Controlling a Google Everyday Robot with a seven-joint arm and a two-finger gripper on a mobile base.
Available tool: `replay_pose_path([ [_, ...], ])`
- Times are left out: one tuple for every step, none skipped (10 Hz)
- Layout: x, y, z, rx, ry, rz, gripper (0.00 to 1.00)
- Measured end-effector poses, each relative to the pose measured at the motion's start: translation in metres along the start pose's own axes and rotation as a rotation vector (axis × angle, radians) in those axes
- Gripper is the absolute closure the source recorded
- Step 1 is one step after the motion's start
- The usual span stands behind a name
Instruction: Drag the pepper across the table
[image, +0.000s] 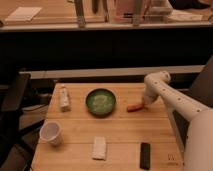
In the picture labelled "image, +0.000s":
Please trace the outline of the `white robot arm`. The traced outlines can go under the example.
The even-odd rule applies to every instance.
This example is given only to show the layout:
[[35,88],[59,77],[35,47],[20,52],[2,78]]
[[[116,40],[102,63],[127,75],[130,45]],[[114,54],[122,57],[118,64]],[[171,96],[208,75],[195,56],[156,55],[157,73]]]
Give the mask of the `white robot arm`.
[[145,76],[143,103],[150,105],[158,97],[189,122],[183,157],[183,171],[213,171],[213,108],[169,86],[167,71]]

